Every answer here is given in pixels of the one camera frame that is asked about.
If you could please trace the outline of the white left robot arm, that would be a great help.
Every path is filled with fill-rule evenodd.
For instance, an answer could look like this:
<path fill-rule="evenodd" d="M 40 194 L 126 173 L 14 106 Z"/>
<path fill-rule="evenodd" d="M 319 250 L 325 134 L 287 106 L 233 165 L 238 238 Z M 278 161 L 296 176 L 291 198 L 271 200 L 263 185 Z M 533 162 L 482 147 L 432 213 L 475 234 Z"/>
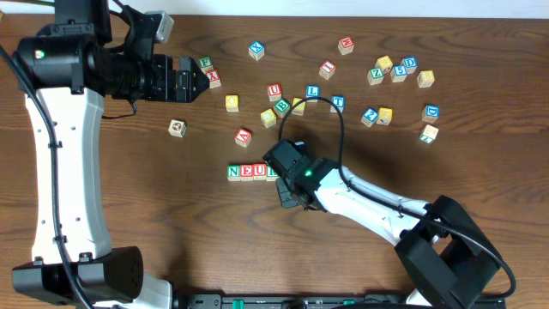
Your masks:
<path fill-rule="evenodd" d="M 180 308 L 166 280 L 148 274 L 135 246 L 116 248 L 102 207 L 99 139 L 106 97 L 191 103 L 209 87 L 190 57 L 154 47 L 172 18 L 121 5 L 129 26 L 112 46 L 106 1 L 57 1 L 55 21 L 22 39 L 4 60 L 26 95 L 33 127 L 38 222 L 29 263 L 12 271 L 19 294 L 54 306 Z"/>

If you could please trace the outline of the red E wooden block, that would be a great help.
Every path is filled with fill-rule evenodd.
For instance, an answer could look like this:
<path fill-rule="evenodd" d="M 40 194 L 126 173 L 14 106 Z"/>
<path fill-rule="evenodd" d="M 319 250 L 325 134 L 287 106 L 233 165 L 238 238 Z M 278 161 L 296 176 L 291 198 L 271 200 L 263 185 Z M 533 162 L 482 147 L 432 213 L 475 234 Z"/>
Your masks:
<path fill-rule="evenodd" d="M 254 175 L 253 175 L 253 166 L 243 164 L 239 167 L 239 173 L 240 173 L 240 180 L 241 181 L 253 181 Z"/>

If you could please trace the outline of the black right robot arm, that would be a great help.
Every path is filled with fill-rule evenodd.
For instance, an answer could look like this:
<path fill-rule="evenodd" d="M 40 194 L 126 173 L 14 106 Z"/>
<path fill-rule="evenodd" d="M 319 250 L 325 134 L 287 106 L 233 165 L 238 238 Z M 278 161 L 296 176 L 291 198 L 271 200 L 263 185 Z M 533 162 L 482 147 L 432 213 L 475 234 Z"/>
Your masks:
<path fill-rule="evenodd" d="M 496 302 L 483 291 L 501 269 L 501 255 L 457 201 L 399 196 L 336 161 L 312 160 L 301 142 L 281 140 L 263 159 L 279 175 L 283 207 L 342 215 L 393 245 L 415 285 L 403 305 L 471 308 Z"/>

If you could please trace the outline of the green R wooden block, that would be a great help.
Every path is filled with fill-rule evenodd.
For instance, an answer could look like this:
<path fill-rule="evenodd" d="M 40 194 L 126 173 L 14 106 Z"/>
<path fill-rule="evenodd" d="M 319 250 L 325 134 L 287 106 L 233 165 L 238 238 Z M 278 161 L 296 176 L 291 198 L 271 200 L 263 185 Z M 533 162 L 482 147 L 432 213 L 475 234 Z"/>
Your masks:
<path fill-rule="evenodd" d="M 272 167 L 267 167 L 267 181 L 276 181 L 279 178 L 279 175 Z"/>

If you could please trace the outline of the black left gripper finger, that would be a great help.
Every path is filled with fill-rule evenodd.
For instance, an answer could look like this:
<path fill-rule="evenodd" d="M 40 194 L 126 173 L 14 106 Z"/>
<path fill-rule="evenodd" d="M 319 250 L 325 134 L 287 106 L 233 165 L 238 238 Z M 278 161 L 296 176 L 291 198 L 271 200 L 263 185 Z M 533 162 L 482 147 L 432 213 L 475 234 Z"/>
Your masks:
<path fill-rule="evenodd" d="M 189 102 L 193 102 L 195 99 L 197 99 L 200 94 L 209 89 L 209 86 L 209 78 L 201 70 L 190 73 L 188 87 Z"/>
<path fill-rule="evenodd" d="M 205 74 L 193 58 L 188 58 L 188 73 L 191 80 L 205 79 Z"/>

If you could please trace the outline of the green N wooden block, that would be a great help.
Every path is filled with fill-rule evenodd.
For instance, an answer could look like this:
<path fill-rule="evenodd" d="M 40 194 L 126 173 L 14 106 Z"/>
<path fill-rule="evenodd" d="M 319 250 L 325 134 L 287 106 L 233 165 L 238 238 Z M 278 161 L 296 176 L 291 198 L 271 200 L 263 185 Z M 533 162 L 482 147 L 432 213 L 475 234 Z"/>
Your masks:
<path fill-rule="evenodd" d="M 226 169 L 226 176 L 229 181 L 241 180 L 240 165 L 228 165 Z"/>

